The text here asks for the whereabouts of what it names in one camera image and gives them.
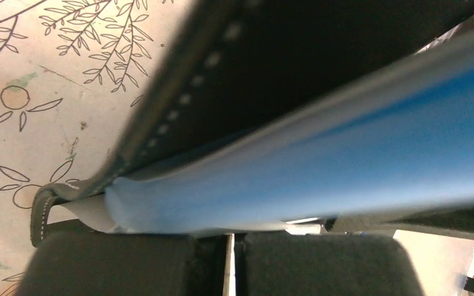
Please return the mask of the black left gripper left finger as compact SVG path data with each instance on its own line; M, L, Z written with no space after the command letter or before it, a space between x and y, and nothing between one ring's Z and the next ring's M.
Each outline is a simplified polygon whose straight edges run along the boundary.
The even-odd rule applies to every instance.
M17 295L220 295L226 239L58 233L40 243Z

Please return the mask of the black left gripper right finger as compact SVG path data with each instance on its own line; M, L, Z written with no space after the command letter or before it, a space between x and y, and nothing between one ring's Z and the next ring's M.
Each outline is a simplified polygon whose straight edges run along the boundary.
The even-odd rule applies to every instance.
M255 232L236 243L236 294L423 295L423 289L391 237Z

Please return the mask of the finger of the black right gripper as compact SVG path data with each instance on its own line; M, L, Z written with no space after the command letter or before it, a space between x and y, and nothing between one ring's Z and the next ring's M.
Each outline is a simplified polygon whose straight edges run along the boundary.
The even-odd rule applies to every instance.
M328 232L405 230L474 240L474 206L340 215L325 220Z

